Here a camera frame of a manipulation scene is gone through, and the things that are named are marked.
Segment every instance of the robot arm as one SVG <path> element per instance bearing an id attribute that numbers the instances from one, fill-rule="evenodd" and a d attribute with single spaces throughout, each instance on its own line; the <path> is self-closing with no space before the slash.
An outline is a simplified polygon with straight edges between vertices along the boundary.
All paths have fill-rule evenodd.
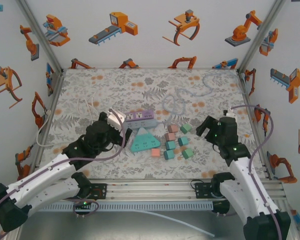
<path id="1" fill-rule="evenodd" d="M 178 63 L 180 62 L 189 62 L 189 65 L 188 65 L 188 69 L 192 69 L 196 63 L 196 60 L 197 60 L 197 57 L 194 56 L 194 57 L 181 57 L 181 58 L 178 58 L 176 60 L 174 60 L 173 64 L 171 66 L 168 67 L 168 69 L 176 69 L 177 68 L 177 65 Z"/>
<path id="2" fill-rule="evenodd" d="M 205 139 L 217 145 L 220 156 L 225 159 L 230 172 L 215 174 L 211 180 L 211 195 L 226 197 L 244 224 L 243 232 L 247 240 L 276 240 L 278 231 L 282 239 L 288 235 L 291 219 L 287 212 L 280 212 L 262 185 L 247 147 L 238 142 L 237 123 L 233 112 L 224 112 L 220 120 L 208 116 L 196 129 L 201 136 L 209 129 Z"/>
<path id="3" fill-rule="evenodd" d="M 82 172 L 77 172 L 92 160 L 70 160 L 72 158 L 94 159 L 107 151 L 109 144 L 123 144 L 121 124 L 125 115 L 111 110 L 108 115 L 101 112 L 99 119 L 86 128 L 86 134 L 70 143 L 55 159 L 29 176 L 4 186 L 0 183 L 0 224 L 5 232 L 20 227 L 39 209 L 56 201 L 79 197 L 87 198 L 92 193 L 91 183 Z M 127 144 L 131 129 L 125 133 Z M 61 178 L 67 179 L 54 184 Z"/>

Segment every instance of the wooden block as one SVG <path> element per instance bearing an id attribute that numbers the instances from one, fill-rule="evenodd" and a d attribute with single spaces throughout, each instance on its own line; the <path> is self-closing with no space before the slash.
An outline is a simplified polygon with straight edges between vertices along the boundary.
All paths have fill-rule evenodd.
<path id="1" fill-rule="evenodd" d="M 158 158 L 160 157 L 160 148 L 152 148 L 151 149 L 151 156 L 153 158 Z"/>
<path id="2" fill-rule="evenodd" d="M 168 131 L 169 133 L 177 133 L 178 132 L 178 126 L 175 124 L 169 125 L 168 126 Z"/>
<path id="3" fill-rule="evenodd" d="M 191 158 L 194 155 L 194 152 L 191 148 L 187 148 L 186 150 L 182 151 L 182 155 L 185 159 Z"/>
<path id="4" fill-rule="evenodd" d="M 167 142 L 169 142 L 169 141 L 174 141 L 174 140 L 176 140 L 176 135 L 174 134 L 174 133 L 166 133 L 165 134 L 165 140 L 167 141 Z"/>
<path id="5" fill-rule="evenodd" d="M 189 123 L 183 124 L 182 127 L 180 127 L 181 132 L 186 134 L 187 132 L 190 132 L 192 129 L 192 126 Z"/>
<path id="6" fill-rule="evenodd" d="M 182 136 L 178 138 L 178 143 L 180 147 L 189 144 L 188 138 L 186 136 Z"/>
<path id="7" fill-rule="evenodd" d="M 175 153 L 173 150 L 167 150 L 163 152 L 164 159 L 169 160 L 169 159 L 174 159 L 175 158 Z"/>
<path id="8" fill-rule="evenodd" d="M 173 150 L 173 149 L 176 149 L 176 144 L 175 144 L 174 141 L 167 141 L 167 142 L 165 143 L 165 148 L 166 148 L 167 150 Z"/>

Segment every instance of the conveyor belt illustration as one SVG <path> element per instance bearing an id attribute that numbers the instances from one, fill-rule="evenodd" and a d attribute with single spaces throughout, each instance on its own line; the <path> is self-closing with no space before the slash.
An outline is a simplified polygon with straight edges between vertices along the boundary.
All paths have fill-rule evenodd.
<path id="1" fill-rule="evenodd" d="M 116 34 L 123 34 L 125 32 L 131 35 L 138 34 L 138 26 L 128 21 L 128 16 L 122 12 L 112 12 L 110 13 L 111 25 L 101 32 L 93 35 L 89 38 L 89 42 L 93 44 L 104 43 L 107 39 L 110 39 L 112 36 L 116 36 Z"/>
<path id="2" fill-rule="evenodd" d="M 281 84 L 282 87 L 285 86 L 285 89 L 289 92 L 289 103 L 293 104 L 298 99 L 300 86 L 300 70 L 298 68 L 290 76 L 271 68 L 270 77 L 277 84 Z"/>

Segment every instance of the white wall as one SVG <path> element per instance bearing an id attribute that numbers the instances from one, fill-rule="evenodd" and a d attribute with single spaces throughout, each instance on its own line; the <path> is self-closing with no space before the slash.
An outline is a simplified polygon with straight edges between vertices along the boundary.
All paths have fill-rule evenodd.
<path id="1" fill-rule="evenodd" d="M 46 64 L 48 58 L 40 46 L 39 59 L 31 61 L 30 52 L 26 47 L 26 38 L 20 33 L 20 25 L 28 27 L 15 1 L 1 1 L 3 11 L 0 12 L 0 66 L 10 67 L 19 75 L 22 87 L 15 91 L 22 101 L 9 109 L 15 100 L 8 93 L 0 93 L 0 183 L 5 185 L 15 182 L 18 177 L 15 165 L 15 154 L 21 153 L 35 140 L 38 127 L 32 114 L 32 101 L 35 91 L 39 93 L 47 107 L 51 105 L 53 95 L 48 97 L 46 85 Z M 36 37 L 30 33 L 34 43 Z M 18 85 L 12 78 L 13 86 Z M 43 114 L 43 109 L 37 106 L 37 113 Z"/>
<path id="2" fill-rule="evenodd" d="M 261 107 L 271 111 L 274 132 L 265 150 L 290 162 L 298 182 L 284 184 L 284 189 L 289 203 L 300 213 L 300 154 L 298 154 L 300 87 L 299 98 L 290 104 L 285 88 L 270 80 L 271 68 L 288 76 L 295 68 L 300 69 L 300 2 L 287 1 L 271 30 L 275 28 L 278 28 L 278 38 L 274 49 L 268 56 L 256 53 L 248 66 L 249 70 L 256 68 L 255 92 L 250 98 L 252 103 L 260 104 Z M 276 169 L 277 177 L 287 175 L 284 166 Z"/>
<path id="3" fill-rule="evenodd" d="M 180 57 L 197 56 L 195 68 L 211 68 L 222 61 L 238 58 L 240 64 L 251 42 L 233 47 L 225 38 L 233 35 L 238 25 L 243 25 L 246 14 L 252 10 L 262 21 L 273 0 L 28 0 L 29 6 L 40 24 L 51 14 L 68 28 L 70 41 L 63 46 L 51 46 L 63 68 L 71 65 L 71 59 L 97 68 L 118 68 L 123 61 L 132 58 L 142 68 L 169 67 Z M 200 18 L 200 30 L 192 41 L 179 36 L 180 46 L 165 40 L 173 39 L 176 27 L 168 23 L 188 9 Z M 119 34 L 101 43 L 89 42 L 89 38 L 111 25 L 111 12 L 128 15 L 138 25 L 138 35 Z M 252 24 L 248 37 L 253 39 L 257 26 Z"/>

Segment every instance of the cable clip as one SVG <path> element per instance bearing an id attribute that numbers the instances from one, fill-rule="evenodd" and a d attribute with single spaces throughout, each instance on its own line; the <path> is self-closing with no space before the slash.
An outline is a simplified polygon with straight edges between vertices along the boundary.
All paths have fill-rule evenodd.
<path id="1" fill-rule="evenodd" d="M 14 190 L 16 190 L 17 192 L 19 192 L 20 191 L 19 186 L 14 186 Z"/>

